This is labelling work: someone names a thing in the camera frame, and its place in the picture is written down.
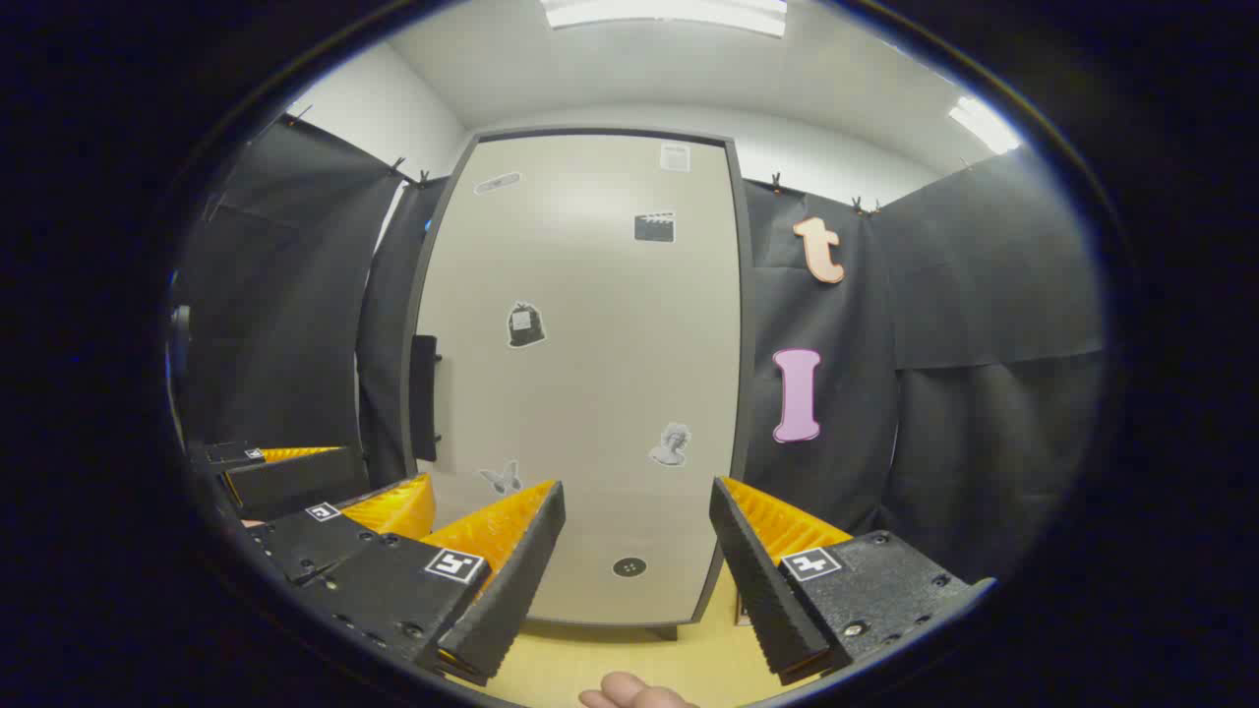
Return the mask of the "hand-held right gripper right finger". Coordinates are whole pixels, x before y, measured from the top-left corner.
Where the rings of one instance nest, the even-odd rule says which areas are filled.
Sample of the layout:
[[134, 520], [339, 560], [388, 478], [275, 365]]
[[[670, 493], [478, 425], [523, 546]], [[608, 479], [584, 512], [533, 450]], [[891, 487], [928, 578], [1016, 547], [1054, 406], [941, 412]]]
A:
[[760, 654], [784, 685], [881, 661], [995, 587], [890, 530], [854, 535], [731, 477], [714, 481], [709, 519]]

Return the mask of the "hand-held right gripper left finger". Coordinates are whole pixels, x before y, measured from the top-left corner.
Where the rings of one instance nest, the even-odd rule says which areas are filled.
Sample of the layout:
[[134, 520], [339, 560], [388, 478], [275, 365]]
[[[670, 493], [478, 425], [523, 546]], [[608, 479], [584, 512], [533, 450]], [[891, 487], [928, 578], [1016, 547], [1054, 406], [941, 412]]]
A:
[[410, 671], [485, 685], [520, 632], [564, 523], [563, 484], [544, 481], [422, 540], [363, 551], [295, 583], [296, 596]]

